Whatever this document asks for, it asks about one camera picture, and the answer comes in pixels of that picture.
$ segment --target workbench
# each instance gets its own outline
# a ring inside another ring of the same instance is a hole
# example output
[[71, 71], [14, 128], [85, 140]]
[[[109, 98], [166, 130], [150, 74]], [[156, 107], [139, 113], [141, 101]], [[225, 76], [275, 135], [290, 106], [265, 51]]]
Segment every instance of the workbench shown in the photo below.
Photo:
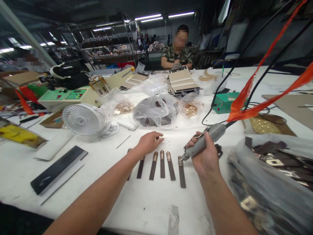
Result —
[[[265, 69], [266, 66], [260, 68], [254, 84]], [[239, 73], [240, 76], [229, 78], [226, 87], [235, 91], [241, 91], [255, 70], [256, 67], [236, 68], [234, 72]], [[214, 73], [215, 71], [221, 71], [221, 69], [209, 69], [208, 72]], [[194, 70], [192, 77], [195, 81], [198, 81], [198, 77], [202, 74], [204, 74], [204, 70]], [[277, 94], [273, 87], [280, 84], [291, 84], [296, 79], [297, 76], [268, 73], [258, 86], [251, 101], [263, 102], [265, 99], [261, 97], [262, 94]], [[129, 96], [134, 105], [146, 97], [148, 96], [144, 93], [131, 94]], [[0, 145], [0, 201], [22, 210], [56, 219], [86, 188], [119, 161], [127, 153], [128, 148], [135, 147], [142, 135], [147, 132], [158, 131], [164, 134], [165, 140], [156, 151], [164, 150], [171, 153], [176, 181], [170, 180], [167, 163], [165, 163], [165, 179], [160, 178], [159, 159], [154, 180], [150, 181], [152, 154], [146, 156], [142, 178], [136, 178], [138, 163], [132, 171], [130, 180], [125, 183], [103, 227], [127, 235], [167, 235], [169, 221], [171, 220], [171, 207], [177, 206], [180, 235], [215, 234], [212, 218], [207, 209], [204, 194], [192, 162], [190, 160], [184, 162], [186, 189], [180, 187], [177, 165], [177, 157], [183, 154], [184, 145], [196, 131], [204, 130], [205, 127], [201, 124], [201, 121], [209, 111], [212, 99], [212, 96], [200, 97], [204, 106], [197, 122], [191, 122], [179, 114], [170, 127], [139, 127], [134, 132], [121, 127], [120, 132], [115, 136], [94, 141], [76, 135], [50, 162], [37, 161], [33, 159], [35, 150], [6, 141]], [[283, 111], [274, 108], [271, 109], [271, 114], [284, 117], [288, 126], [298, 137], [313, 140], [312, 130]], [[218, 115], [212, 111], [205, 123], [214, 124], [226, 120], [227, 117], [228, 114]], [[12, 117], [9, 120], [15, 123], [19, 122], [18, 117]], [[25, 123], [23, 127], [28, 127], [36, 121]], [[44, 128], [39, 124], [32, 126], [30, 130], [46, 139], [52, 139], [58, 133], [66, 131], [63, 129]], [[116, 149], [129, 135], [131, 135], [131, 138]], [[227, 157], [231, 149], [244, 136], [243, 124], [241, 121], [238, 121], [228, 128], [226, 134], [217, 142], [222, 146], [223, 156], [220, 159], [220, 169], [227, 183]], [[38, 196], [30, 186], [30, 182], [75, 145], [88, 152], [82, 160], [85, 165], [40, 206]]]

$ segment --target white fan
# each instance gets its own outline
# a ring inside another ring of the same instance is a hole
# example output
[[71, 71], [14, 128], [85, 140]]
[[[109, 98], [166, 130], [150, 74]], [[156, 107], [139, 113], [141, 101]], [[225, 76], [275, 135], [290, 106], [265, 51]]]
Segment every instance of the white fan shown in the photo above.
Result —
[[106, 115], [96, 106], [82, 103], [66, 107], [62, 113], [65, 125], [80, 135], [98, 134], [101, 138], [115, 135], [120, 130], [118, 124], [112, 125]]

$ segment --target person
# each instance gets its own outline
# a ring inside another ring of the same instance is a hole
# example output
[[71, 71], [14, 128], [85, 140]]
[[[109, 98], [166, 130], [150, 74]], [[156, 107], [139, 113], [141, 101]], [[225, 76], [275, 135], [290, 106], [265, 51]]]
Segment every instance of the person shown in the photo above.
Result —
[[[135, 148], [87, 188], [45, 231], [44, 235], [97, 234], [109, 216], [134, 166], [153, 152], [164, 140], [163, 134], [150, 132], [142, 136]], [[217, 150], [207, 132], [206, 149], [192, 159], [198, 173], [206, 204], [211, 212], [217, 235], [256, 235], [256, 229], [240, 209], [223, 180]], [[197, 139], [192, 138], [187, 147]]]
[[174, 43], [165, 46], [161, 57], [161, 66], [164, 69], [171, 69], [174, 64], [180, 63], [192, 69], [192, 55], [186, 52], [186, 43], [189, 35], [189, 28], [182, 24], [177, 28]]

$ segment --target green machine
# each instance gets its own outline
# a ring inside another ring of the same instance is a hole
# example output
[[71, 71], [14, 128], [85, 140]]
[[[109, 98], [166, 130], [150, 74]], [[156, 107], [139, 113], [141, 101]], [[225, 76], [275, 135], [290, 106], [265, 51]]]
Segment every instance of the green machine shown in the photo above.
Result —
[[224, 114], [231, 112], [231, 105], [233, 101], [239, 96], [239, 92], [231, 92], [224, 94], [217, 94], [215, 99], [215, 106], [213, 106], [214, 111], [217, 114]]

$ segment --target control panel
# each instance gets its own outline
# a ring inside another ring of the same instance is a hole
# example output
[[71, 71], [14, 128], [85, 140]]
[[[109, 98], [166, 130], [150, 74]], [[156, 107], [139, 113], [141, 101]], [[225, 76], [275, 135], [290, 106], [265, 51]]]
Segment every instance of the control panel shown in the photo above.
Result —
[[82, 90], [72, 90], [67, 97], [65, 98], [66, 100], [79, 100], [82, 95], [85, 93], [85, 89]]

